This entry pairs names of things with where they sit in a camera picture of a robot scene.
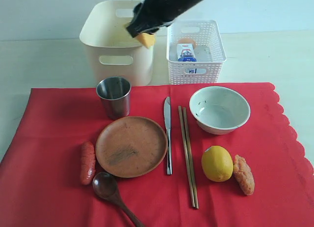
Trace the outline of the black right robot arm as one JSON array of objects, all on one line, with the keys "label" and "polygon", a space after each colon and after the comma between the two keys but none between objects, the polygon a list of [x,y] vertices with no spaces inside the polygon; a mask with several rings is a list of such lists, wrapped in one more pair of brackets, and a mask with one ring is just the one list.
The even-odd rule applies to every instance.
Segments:
[{"label": "black right robot arm", "polygon": [[170,26],[181,14],[203,0],[144,0],[133,9],[133,18],[126,25],[134,38],[141,33],[154,34],[161,27]]}]

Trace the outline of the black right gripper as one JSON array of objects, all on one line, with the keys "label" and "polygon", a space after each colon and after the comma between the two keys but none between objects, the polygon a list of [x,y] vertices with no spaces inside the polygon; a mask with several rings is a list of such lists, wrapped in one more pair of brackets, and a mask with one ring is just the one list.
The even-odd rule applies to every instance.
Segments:
[{"label": "black right gripper", "polygon": [[168,0],[145,0],[133,9],[133,18],[126,30],[134,38],[138,34],[153,34],[177,17],[176,8]]}]

